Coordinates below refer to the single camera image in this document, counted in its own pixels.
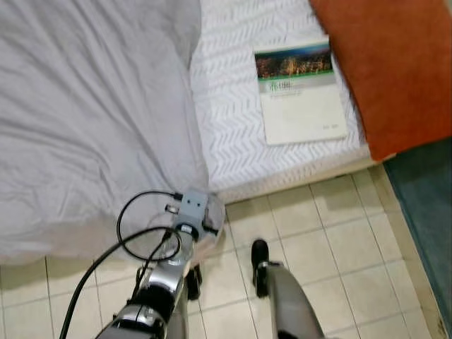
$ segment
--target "white bedsheet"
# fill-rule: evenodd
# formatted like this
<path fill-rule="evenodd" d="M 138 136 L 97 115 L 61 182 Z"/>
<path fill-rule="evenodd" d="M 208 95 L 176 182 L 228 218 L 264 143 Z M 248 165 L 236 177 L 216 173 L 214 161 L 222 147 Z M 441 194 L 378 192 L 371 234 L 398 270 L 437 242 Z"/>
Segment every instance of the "white bedsheet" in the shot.
<path fill-rule="evenodd" d="M 308 0 L 201 0 L 201 8 L 191 87 L 212 191 L 236 201 L 369 158 L 359 115 L 337 64 L 348 136 L 266 145 L 253 46 L 321 36 Z"/>
<path fill-rule="evenodd" d="M 0 263 L 94 257 L 146 189 L 207 189 L 189 87 L 197 0 L 21 0 L 0 10 Z M 126 217 L 145 227 L 165 199 Z"/>

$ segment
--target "tiled floor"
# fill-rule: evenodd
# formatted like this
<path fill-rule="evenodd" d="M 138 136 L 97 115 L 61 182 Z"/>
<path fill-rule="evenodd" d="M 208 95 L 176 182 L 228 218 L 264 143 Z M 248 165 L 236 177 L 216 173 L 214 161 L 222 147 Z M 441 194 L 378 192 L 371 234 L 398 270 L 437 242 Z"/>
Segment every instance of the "tiled floor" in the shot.
<path fill-rule="evenodd" d="M 189 305 L 191 338 L 271 339 L 268 300 L 255 297 L 250 244 L 302 284 L 324 331 L 342 339 L 430 339 L 388 218 L 367 170 L 236 203 Z M 2 267 L 0 338 L 58 338 L 71 293 L 89 262 L 47 258 Z M 109 261 L 89 279 L 69 338 L 93 338 L 124 305 L 137 263 Z"/>

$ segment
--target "orange cushion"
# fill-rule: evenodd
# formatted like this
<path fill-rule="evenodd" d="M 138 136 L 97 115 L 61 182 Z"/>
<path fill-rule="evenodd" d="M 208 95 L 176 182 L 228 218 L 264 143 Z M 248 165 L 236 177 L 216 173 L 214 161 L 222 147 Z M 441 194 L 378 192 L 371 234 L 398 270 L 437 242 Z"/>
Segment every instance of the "orange cushion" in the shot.
<path fill-rule="evenodd" d="M 311 0 L 359 108 L 372 157 L 452 135 L 444 0 Z"/>

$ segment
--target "book cover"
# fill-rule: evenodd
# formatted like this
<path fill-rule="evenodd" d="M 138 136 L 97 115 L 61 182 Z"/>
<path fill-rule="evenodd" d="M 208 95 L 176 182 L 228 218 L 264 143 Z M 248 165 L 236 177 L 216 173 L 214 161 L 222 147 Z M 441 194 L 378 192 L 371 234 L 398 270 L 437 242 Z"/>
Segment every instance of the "book cover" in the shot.
<path fill-rule="evenodd" d="M 347 135 L 328 37 L 255 48 L 254 58 L 267 144 Z"/>

